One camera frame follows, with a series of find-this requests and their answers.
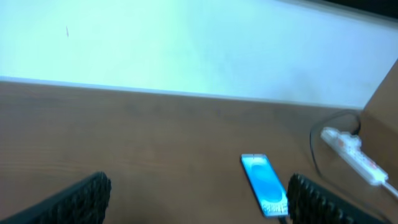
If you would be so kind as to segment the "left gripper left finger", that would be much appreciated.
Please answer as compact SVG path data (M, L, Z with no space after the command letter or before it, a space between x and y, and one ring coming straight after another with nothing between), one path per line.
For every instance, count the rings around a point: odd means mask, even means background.
M7 224L102 224L111 196L111 180L96 172L19 213Z

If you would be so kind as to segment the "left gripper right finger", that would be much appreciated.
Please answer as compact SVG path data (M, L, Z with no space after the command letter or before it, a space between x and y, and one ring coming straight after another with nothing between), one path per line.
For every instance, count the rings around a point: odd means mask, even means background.
M294 174L287 190L293 224L386 224L301 174Z

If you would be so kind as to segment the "blue Galaxy smartphone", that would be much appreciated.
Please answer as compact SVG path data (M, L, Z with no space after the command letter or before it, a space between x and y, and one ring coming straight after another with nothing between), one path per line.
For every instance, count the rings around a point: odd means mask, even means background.
M286 217L288 199L284 186L265 154L242 154L241 163L259 204L267 218Z

